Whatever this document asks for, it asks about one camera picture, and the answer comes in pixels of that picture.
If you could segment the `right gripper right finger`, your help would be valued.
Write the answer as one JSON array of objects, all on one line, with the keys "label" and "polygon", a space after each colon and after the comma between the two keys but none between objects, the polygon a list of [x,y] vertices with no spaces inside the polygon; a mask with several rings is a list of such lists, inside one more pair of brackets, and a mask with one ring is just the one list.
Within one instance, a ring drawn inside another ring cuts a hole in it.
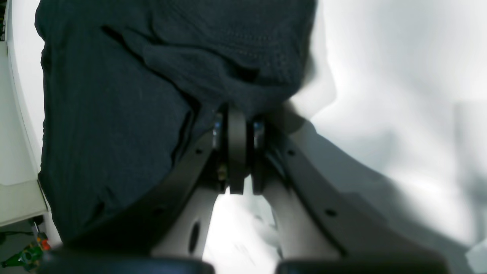
[{"label": "right gripper right finger", "polygon": [[428,251],[368,217],[263,118],[249,127],[254,194],[270,203],[285,263],[426,263]]}]

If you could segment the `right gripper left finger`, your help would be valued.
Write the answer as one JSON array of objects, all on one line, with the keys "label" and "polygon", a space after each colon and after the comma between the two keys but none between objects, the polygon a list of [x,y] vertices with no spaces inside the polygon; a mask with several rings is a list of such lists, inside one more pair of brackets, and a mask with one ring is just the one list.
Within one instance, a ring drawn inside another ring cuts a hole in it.
[{"label": "right gripper left finger", "polygon": [[201,256],[216,198],[228,187],[228,120],[228,111],[219,112],[212,131],[186,151],[162,182],[57,254],[82,263]]}]

